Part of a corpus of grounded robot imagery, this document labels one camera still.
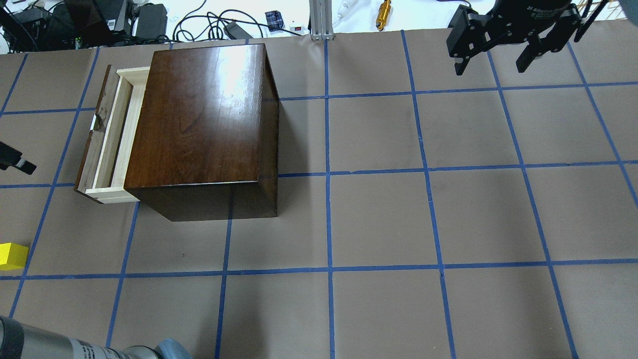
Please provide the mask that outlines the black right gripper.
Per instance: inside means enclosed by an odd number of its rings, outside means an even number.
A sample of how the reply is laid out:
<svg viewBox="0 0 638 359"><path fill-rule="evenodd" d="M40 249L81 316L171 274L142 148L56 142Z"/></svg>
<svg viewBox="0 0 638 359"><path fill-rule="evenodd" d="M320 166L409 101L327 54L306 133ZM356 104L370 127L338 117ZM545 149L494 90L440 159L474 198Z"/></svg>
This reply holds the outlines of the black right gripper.
<svg viewBox="0 0 638 359"><path fill-rule="evenodd" d="M461 76L477 54L526 43L515 62L518 73L524 73L536 58L562 50L581 25L583 17L569 0L497 0L486 14L460 5L450 20L446 44Z"/></svg>

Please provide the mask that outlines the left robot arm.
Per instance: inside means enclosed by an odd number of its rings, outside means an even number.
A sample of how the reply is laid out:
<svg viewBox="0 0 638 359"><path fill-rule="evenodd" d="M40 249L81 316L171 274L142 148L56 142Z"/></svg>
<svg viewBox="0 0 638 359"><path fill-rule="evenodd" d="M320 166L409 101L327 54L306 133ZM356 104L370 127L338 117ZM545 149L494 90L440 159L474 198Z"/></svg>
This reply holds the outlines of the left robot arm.
<svg viewBox="0 0 638 359"><path fill-rule="evenodd" d="M116 350L87 341L38 329L12 318L1 317L3 359L190 359L176 340L168 338L155 348L130 346Z"/></svg>

